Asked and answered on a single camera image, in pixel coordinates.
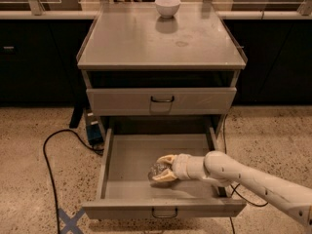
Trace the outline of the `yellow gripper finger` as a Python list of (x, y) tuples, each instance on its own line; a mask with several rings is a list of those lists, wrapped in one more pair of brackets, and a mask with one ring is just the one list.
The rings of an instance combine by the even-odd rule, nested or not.
[(152, 178), (156, 182), (170, 182), (177, 179), (177, 176), (170, 169), (165, 169)]
[(158, 158), (157, 163), (172, 165), (174, 163), (175, 159), (176, 159), (176, 155), (169, 154), (169, 155), (165, 155), (165, 156)]

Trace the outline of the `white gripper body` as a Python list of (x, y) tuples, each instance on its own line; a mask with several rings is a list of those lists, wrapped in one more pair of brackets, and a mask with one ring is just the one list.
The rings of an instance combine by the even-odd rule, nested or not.
[(172, 163), (172, 171), (174, 175), (180, 180), (189, 180), (190, 176), (187, 171), (187, 165), (190, 155), (178, 154), (175, 156)]

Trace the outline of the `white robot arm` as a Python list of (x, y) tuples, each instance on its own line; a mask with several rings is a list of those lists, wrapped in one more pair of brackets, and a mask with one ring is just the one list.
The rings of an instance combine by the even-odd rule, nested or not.
[(170, 154), (157, 164), (169, 167), (155, 175), (156, 182), (198, 179), (215, 186), (233, 181), (242, 184), (284, 214), (302, 224), (312, 234), (312, 189), (245, 166), (220, 151), (205, 156)]

